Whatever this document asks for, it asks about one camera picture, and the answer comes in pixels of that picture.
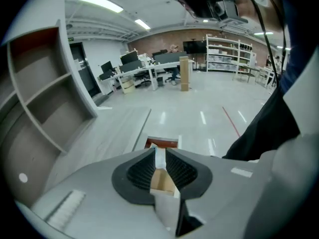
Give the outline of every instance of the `black fabric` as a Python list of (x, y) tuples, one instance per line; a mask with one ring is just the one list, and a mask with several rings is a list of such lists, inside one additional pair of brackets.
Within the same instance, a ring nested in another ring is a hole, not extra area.
[(286, 71), (280, 82), (283, 93), (286, 93), (303, 72), (319, 44), (318, 31), (312, 31), (310, 34), (307, 26), (307, 20), (313, 18), (318, 4), (317, 0), (281, 0), (281, 3), (291, 45)]
[(223, 158), (244, 161), (259, 159), (264, 152), (277, 149), (298, 134), (295, 119), (283, 100), (281, 90), (276, 88)]

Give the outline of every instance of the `cardboard piece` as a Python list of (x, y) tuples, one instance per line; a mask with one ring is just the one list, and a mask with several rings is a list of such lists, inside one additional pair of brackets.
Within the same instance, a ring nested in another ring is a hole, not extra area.
[(156, 169), (151, 180), (151, 189), (164, 191), (173, 196), (175, 184), (165, 169)]
[(189, 75), (188, 75), (188, 57), (180, 57), (180, 84), (182, 91), (188, 91)]

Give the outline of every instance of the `white storage shelf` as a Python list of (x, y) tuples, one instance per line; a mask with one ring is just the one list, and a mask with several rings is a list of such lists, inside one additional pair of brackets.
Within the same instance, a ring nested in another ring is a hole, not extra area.
[[(218, 37), (207, 37), (207, 40), (208, 41), (215, 41), (215, 42), (227, 42), (227, 43), (235, 43), (235, 44), (238, 44), (239, 41), (234, 41), (234, 40), (230, 40), (230, 39), (224, 39), (224, 38), (218, 38)], [(241, 44), (244, 44), (244, 45), (247, 45), (249, 47), (252, 47), (251, 44), (246, 44), (246, 43), (243, 43), (241, 42)]]
[[(222, 42), (226, 43), (225, 46), (220, 45), (220, 43)], [(218, 37), (210, 37), (206, 35), (206, 46), (207, 46), (206, 70), (207, 71), (208, 70), (232, 71), (232, 72), (236, 72), (238, 70), (238, 66), (236, 68), (232, 66), (231, 69), (229, 69), (228, 66), (226, 66), (227, 64), (234, 65), (231, 61), (226, 62), (224, 61), (225, 59), (221, 59), (221, 58), (217, 59), (216, 61), (212, 61), (210, 58), (214, 56), (229, 57), (229, 58), (232, 58), (233, 60), (236, 60), (237, 62), (246, 61), (245, 63), (249, 63), (250, 58), (248, 58), (248, 56), (250, 56), (252, 51), (242, 49), (240, 47), (242, 46), (242, 44), (247, 45), (249, 48), (252, 48), (252, 45), (242, 43), (240, 40), (235, 41), (235, 40), (229, 40), (229, 39), (218, 38)], [(219, 51), (218, 53), (212, 53), (210, 49), (218, 49)], [(220, 50), (229, 50), (229, 53), (232, 53), (232, 54), (220, 54), (219, 53)]]
[[(93, 116), (66, 63), (59, 27), (26, 33), (3, 51), (8, 69), (0, 71), (0, 168), (13, 197), (30, 207), (57, 156), (68, 153)], [(21, 172), (27, 183), (19, 181)]]

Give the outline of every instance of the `white floor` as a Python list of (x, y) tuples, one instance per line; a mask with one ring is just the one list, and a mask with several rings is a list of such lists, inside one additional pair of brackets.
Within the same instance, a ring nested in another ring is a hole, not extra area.
[(150, 107), (143, 133), (179, 139), (184, 150), (222, 157), (271, 94), (254, 78), (249, 83), (247, 76), (232, 78), (231, 73), (193, 72), (189, 92), (167, 82), (156, 91), (151, 87), (126, 95), (116, 91), (100, 106)]

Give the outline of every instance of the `black cable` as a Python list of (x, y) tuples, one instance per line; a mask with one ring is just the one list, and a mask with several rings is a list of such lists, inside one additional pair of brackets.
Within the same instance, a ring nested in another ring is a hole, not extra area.
[(285, 61), (285, 57), (286, 57), (286, 47), (287, 47), (286, 36), (285, 36), (285, 15), (280, 12), (280, 10), (277, 7), (277, 5), (274, 2), (274, 0), (269, 0), (269, 1), (272, 3), (273, 8), (276, 11), (279, 23), (280, 23), (280, 25), (281, 25), (281, 27), (283, 29), (284, 44), (283, 44), (283, 50), (282, 50), (282, 64), (281, 64), (281, 75), (283, 75), (283, 71), (284, 71), (283, 68), (284, 68), (284, 61)]
[(271, 63), (272, 63), (272, 66), (273, 66), (273, 71), (274, 71), (274, 74), (275, 74), (275, 79), (276, 79), (276, 82), (277, 82), (277, 88), (279, 87), (279, 80), (278, 80), (278, 75), (277, 75), (277, 71), (276, 71), (276, 68), (275, 68), (275, 62), (274, 62), (274, 57), (273, 57), (273, 52), (271, 51), (271, 47), (270, 47), (270, 44), (269, 44), (269, 40), (268, 40), (268, 37), (266, 35), (266, 29), (265, 29), (265, 25), (264, 25), (264, 21), (263, 21), (263, 17), (260, 13), (260, 10), (259, 10), (259, 7), (257, 5), (257, 3), (255, 2), (255, 0), (250, 0), (253, 5), (254, 5), (254, 8), (256, 10), (256, 13), (257, 13), (257, 16), (258, 16), (258, 19), (260, 21), (260, 25), (261, 25), (261, 29), (263, 30), (263, 33), (264, 33), (264, 37), (265, 37), (265, 40), (266, 40), (266, 44), (267, 44), (267, 48), (268, 48), (268, 52), (269, 52), (269, 55), (270, 55), (270, 59), (271, 59)]

